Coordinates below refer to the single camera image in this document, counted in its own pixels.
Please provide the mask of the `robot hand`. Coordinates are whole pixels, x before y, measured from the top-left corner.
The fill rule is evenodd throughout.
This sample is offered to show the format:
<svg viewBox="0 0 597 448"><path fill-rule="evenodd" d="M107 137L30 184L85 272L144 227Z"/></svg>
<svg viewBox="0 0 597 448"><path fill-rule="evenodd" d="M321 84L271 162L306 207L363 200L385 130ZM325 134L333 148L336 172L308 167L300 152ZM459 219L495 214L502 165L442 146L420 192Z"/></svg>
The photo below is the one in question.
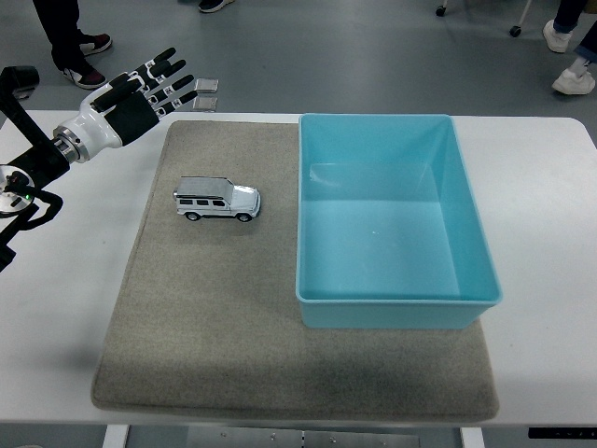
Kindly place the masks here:
<svg viewBox="0 0 597 448"><path fill-rule="evenodd" d="M154 128L165 116L194 100L194 76L181 76L184 60L172 62L174 48L129 72L123 72L88 95L78 114L53 132L53 143L71 163L83 163L105 148L125 147Z"/></svg>

